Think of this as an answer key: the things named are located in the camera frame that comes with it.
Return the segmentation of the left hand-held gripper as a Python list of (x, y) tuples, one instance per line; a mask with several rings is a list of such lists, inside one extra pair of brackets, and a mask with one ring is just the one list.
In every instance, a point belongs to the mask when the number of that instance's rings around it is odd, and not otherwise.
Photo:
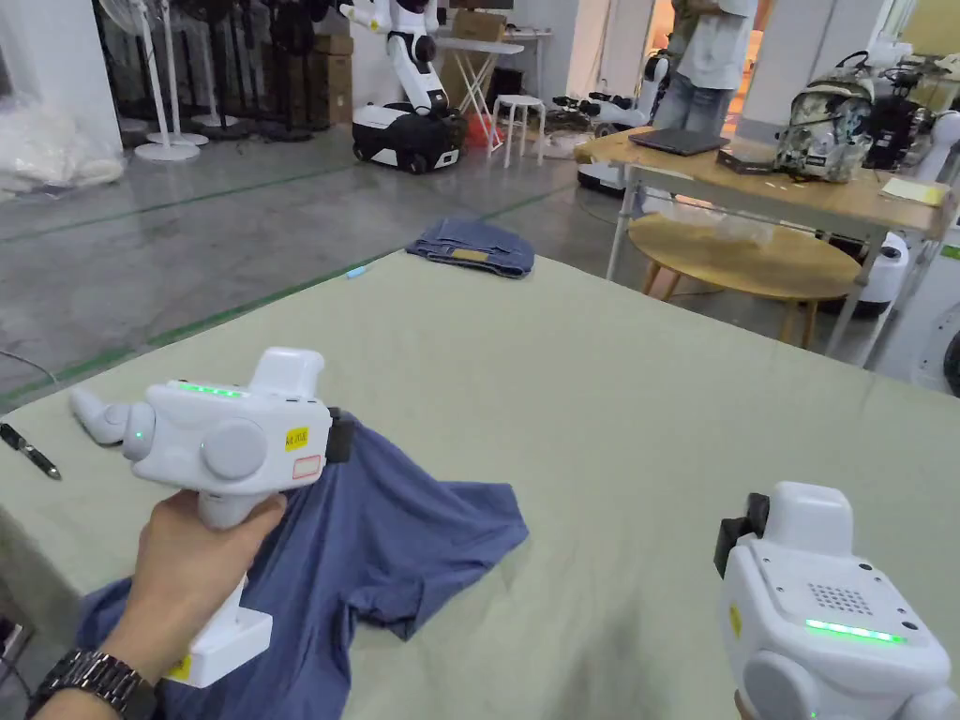
[(318, 398), (323, 367), (318, 352), (275, 347), (245, 386), (152, 385), (128, 409), (124, 456), (138, 478), (195, 492), (203, 524), (229, 530), (348, 461), (354, 423)]

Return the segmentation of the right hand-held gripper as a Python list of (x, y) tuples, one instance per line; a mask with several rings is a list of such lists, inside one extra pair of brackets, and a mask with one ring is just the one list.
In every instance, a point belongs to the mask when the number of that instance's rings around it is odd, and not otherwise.
[(841, 491), (794, 482), (721, 522), (720, 626), (753, 719), (953, 718), (950, 656), (853, 534)]

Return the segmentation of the person's left hand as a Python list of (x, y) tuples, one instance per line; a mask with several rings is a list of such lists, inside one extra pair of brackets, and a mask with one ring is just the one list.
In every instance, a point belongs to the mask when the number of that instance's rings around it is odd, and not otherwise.
[(141, 532), (125, 610), (99, 648), (157, 683), (240, 584), (286, 504), (270, 495), (239, 525), (214, 530), (200, 518), (197, 493), (160, 502)]

